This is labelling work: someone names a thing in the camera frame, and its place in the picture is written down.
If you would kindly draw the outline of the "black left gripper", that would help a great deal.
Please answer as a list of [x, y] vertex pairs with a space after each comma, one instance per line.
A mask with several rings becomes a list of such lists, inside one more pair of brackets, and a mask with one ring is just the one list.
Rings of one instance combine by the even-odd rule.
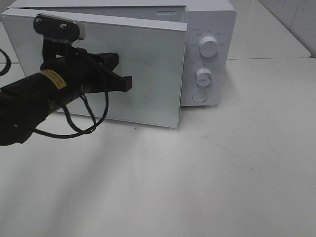
[[69, 43], [43, 40], [43, 63], [40, 69], [58, 73], [67, 85], [74, 86], [82, 82], [85, 93], [127, 92], [133, 86], [133, 77], [121, 77], [113, 72], [119, 64], [116, 53], [88, 53], [83, 48], [72, 47]]

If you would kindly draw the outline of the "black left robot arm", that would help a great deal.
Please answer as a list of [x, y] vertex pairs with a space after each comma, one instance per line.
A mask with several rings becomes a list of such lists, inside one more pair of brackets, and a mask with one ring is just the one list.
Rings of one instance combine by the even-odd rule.
[[[43, 41], [40, 71], [0, 89], [0, 144], [24, 143], [33, 133], [70, 139], [92, 133], [105, 119], [109, 92], [127, 92], [132, 77], [114, 73], [116, 53], [90, 54], [69, 43]], [[92, 126], [80, 129], [71, 119], [67, 105], [81, 99]], [[45, 119], [62, 109], [73, 134], [59, 135], [37, 129]]]

